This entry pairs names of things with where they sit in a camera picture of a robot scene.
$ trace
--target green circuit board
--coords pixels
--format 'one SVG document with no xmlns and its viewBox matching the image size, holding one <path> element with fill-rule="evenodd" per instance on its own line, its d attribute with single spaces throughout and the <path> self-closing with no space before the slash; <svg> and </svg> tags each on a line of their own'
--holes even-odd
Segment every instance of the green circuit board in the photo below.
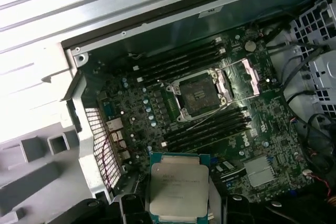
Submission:
<svg viewBox="0 0 336 224">
<path fill-rule="evenodd" d="M 292 116 L 279 94 L 279 83 L 276 80 L 266 46 L 261 39 L 256 42 L 256 48 L 253 48 L 252 52 L 249 48 L 246 50 L 246 42 L 258 36 L 258 31 L 241 27 L 175 49 L 168 55 L 177 55 L 180 51 L 200 47 L 220 37 L 221 48 L 225 49 L 225 53 L 217 62 L 211 62 L 208 65 L 199 64 L 198 68 L 195 64 L 195 69 L 188 74 L 180 74 L 181 72 L 174 70 L 176 76 L 170 74 L 167 80 L 158 78 L 157 82 L 146 83 L 142 78 L 134 76 L 141 59 L 134 61 L 133 65 L 136 66 L 133 67 L 134 71 L 130 70 L 111 76 L 99 95 L 98 104 L 105 122 L 116 118 L 122 121 L 121 132 L 127 147 L 120 152 L 127 150 L 130 158 L 121 160 L 121 162 L 125 165 L 131 163 L 132 167 L 137 167 L 141 173 L 145 174 L 149 171 L 150 151 L 210 154 L 212 157 L 211 176 L 217 178 L 217 183 L 223 183 L 229 192 L 242 194 L 252 202 L 268 200 L 311 183 L 302 175 L 307 165 L 297 143 L 295 128 L 290 122 Z M 249 63 L 250 73 L 247 72 L 244 62 Z M 216 101 L 216 96 L 210 97 L 208 94 L 212 92 L 212 89 L 202 93 L 205 89 L 201 85 L 206 85 L 208 82 L 198 82 L 197 78 L 201 78 L 202 71 L 207 69 L 219 69 L 225 75 L 226 85 L 229 85 L 227 90 L 232 99 L 232 102 L 226 101 L 229 105 L 221 105 Z M 160 75 L 160 73 L 155 73 L 158 71 L 155 68 L 151 71 L 154 76 Z M 257 86 L 254 86 L 255 82 L 253 84 L 253 75 L 257 76 Z M 169 86 L 175 80 L 180 80 L 179 88 L 184 92 L 184 96 L 168 91 Z M 191 111 L 193 103 L 188 103 L 188 97 L 193 92 L 190 91 L 192 90 L 191 82 L 195 83 L 193 93 L 196 95 L 195 101 L 198 97 L 210 97 L 206 103 L 195 103 L 200 107 L 199 110 L 195 110 L 196 112 Z M 181 104 L 190 112 L 187 114 L 189 116 L 187 121 L 179 119 Z M 225 120 L 226 116 L 231 116 L 225 113 L 234 110 L 241 110 L 237 112 L 239 119 L 237 121 L 235 118 Z M 207 130 L 202 129 L 202 132 L 196 132 L 199 138 L 189 142 L 181 141 L 182 144 L 179 143 L 176 147 L 173 144 L 170 145 L 170 140 L 172 143 L 175 141 L 174 132 L 186 134 L 193 127 L 210 123 L 211 120 L 227 130 L 222 131 L 222 126 L 216 126 L 218 128 L 213 127 L 210 131 L 212 129 L 210 125 L 208 138 L 205 138 Z M 221 131 L 220 134 L 215 132 L 216 129 Z M 191 137 L 193 131 L 188 132 L 186 137 Z M 221 179 L 221 177 L 226 177 L 226 171 L 223 169 L 225 167 L 221 164 L 226 163 L 226 168 L 234 172 L 240 168 L 244 169 L 246 162 L 258 157 L 265 157 L 268 163 L 267 168 L 270 168 L 273 173 L 273 176 L 265 175 L 265 179 L 270 176 L 267 183 L 253 186 L 250 180 L 251 174 L 246 171 L 233 178 L 229 176 L 228 180 Z"/>
</svg>

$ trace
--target ventilation grille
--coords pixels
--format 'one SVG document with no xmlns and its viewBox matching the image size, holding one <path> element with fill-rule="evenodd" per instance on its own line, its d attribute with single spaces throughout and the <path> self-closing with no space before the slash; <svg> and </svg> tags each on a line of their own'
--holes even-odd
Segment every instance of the ventilation grille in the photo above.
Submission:
<svg viewBox="0 0 336 224">
<path fill-rule="evenodd" d="M 116 185 L 121 174 L 109 136 L 97 108 L 85 109 L 85 113 L 93 133 L 93 154 L 106 187 L 111 189 Z"/>
<path fill-rule="evenodd" d="M 322 105 L 323 112 L 331 118 L 336 119 L 336 104 L 335 105 Z"/>
</svg>

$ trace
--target metal bracket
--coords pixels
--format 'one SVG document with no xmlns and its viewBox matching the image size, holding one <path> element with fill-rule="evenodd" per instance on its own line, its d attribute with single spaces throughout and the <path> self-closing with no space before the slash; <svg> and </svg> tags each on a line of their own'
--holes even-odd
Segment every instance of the metal bracket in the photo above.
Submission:
<svg viewBox="0 0 336 224">
<path fill-rule="evenodd" d="M 77 68 L 84 66 L 89 61 L 89 54 L 84 52 L 80 55 L 76 55 L 73 57 L 76 63 Z"/>
</svg>

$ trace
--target screw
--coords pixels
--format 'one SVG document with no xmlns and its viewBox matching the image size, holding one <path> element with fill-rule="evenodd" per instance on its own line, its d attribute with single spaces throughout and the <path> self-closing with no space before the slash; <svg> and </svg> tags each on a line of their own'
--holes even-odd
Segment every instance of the screw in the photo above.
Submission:
<svg viewBox="0 0 336 224">
<path fill-rule="evenodd" d="M 263 147 L 265 147 L 265 148 L 269 147 L 269 143 L 268 142 L 263 142 Z"/>
<path fill-rule="evenodd" d="M 282 204 L 280 202 L 277 202 L 277 201 L 272 201 L 271 205 L 274 206 L 274 207 L 282 207 Z"/>
<path fill-rule="evenodd" d="M 232 196 L 232 199 L 234 199 L 234 200 L 236 200 L 236 201 L 241 201 L 241 200 L 243 200 L 242 196 L 240 196 L 240 195 L 234 195 L 234 196 Z"/>
<path fill-rule="evenodd" d="M 221 104 L 226 104 L 226 99 L 225 99 L 225 97 L 222 97 L 222 98 L 220 99 L 220 102 L 221 102 Z"/>
</svg>

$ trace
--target capacitor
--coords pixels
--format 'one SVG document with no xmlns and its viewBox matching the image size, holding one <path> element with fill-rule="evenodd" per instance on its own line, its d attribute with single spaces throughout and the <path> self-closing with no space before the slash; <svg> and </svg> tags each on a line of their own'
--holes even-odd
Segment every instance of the capacitor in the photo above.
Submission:
<svg viewBox="0 0 336 224">
<path fill-rule="evenodd" d="M 264 141 L 263 142 L 263 147 L 265 147 L 265 148 L 269 147 L 269 143 L 267 141 Z"/>
</svg>

